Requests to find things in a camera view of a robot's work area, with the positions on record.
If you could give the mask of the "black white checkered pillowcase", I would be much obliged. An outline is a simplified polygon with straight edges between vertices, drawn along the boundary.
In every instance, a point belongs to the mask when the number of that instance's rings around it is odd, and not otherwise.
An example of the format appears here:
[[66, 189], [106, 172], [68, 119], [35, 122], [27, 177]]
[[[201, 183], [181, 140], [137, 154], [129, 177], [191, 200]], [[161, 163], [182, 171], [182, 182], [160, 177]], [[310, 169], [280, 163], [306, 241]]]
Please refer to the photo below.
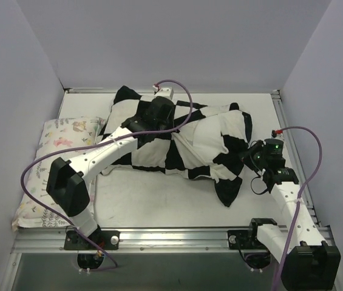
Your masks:
[[208, 106], [178, 100], [174, 124], [180, 126], [178, 131], [157, 136], [106, 167], [102, 174], [125, 167], [191, 180], [209, 178], [214, 180], [221, 203], [229, 207], [242, 185], [244, 164], [239, 155], [251, 141], [251, 115], [236, 102]]

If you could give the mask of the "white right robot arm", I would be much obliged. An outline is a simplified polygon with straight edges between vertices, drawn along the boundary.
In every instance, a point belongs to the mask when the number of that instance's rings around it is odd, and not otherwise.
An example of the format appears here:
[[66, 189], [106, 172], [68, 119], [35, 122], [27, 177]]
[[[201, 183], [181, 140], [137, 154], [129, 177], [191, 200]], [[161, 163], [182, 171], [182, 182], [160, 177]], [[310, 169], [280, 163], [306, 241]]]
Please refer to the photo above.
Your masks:
[[286, 167], [284, 142], [269, 138], [256, 141], [242, 153], [243, 163], [266, 185], [287, 227], [283, 233], [274, 221], [258, 219], [246, 233], [254, 248], [265, 246], [279, 263], [273, 285], [287, 290], [332, 290], [341, 254], [325, 240], [302, 198], [299, 179]]

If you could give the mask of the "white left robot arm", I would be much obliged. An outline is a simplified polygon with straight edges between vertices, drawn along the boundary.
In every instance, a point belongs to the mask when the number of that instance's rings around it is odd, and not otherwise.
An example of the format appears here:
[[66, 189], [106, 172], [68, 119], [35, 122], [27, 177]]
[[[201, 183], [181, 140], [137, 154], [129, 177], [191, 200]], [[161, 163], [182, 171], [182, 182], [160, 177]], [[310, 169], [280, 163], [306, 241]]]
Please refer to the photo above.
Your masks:
[[126, 119], [99, 147], [67, 161], [51, 163], [46, 192], [80, 231], [78, 242], [85, 249], [103, 243], [101, 230], [88, 209], [88, 186], [102, 170], [124, 155], [152, 142], [159, 130], [174, 126], [174, 103], [164, 96], [155, 97], [143, 112]]

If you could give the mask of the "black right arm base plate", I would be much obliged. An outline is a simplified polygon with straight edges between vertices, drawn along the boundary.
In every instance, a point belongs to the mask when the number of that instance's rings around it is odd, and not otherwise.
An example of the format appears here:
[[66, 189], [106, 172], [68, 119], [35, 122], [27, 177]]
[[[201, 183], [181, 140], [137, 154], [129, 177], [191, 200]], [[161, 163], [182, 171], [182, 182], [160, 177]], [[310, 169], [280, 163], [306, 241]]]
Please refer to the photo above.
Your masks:
[[267, 248], [247, 229], [227, 231], [228, 248], [231, 250], [263, 250]]

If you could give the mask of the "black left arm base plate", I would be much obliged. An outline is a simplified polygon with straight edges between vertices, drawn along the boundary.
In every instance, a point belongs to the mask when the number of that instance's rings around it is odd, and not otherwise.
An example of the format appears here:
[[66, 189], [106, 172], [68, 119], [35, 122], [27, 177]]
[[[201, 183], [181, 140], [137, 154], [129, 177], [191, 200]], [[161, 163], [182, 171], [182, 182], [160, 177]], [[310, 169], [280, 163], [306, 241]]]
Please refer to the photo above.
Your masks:
[[[97, 230], [88, 239], [104, 250], [117, 250], [120, 242], [120, 232], [117, 230]], [[97, 248], [83, 238], [76, 230], [68, 230], [63, 249], [96, 250]]]

